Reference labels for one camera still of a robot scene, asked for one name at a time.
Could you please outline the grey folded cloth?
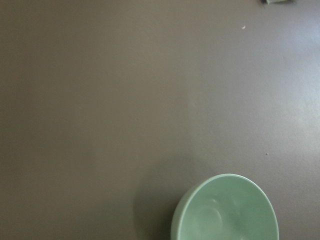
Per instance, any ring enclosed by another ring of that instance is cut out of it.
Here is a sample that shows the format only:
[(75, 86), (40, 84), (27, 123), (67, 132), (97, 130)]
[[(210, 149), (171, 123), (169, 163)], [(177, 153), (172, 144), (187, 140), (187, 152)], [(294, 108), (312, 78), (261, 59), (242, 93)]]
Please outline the grey folded cloth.
[(263, 4), (293, 4), (296, 0), (260, 0)]

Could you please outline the pale green ceramic bowl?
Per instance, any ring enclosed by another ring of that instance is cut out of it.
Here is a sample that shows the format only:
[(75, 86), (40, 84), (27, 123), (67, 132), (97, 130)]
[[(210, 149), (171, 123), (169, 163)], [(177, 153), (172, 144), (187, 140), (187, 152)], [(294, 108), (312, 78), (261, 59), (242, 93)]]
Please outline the pale green ceramic bowl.
[(237, 174), (213, 176), (179, 200), (172, 240), (278, 240), (278, 221), (263, 190)]

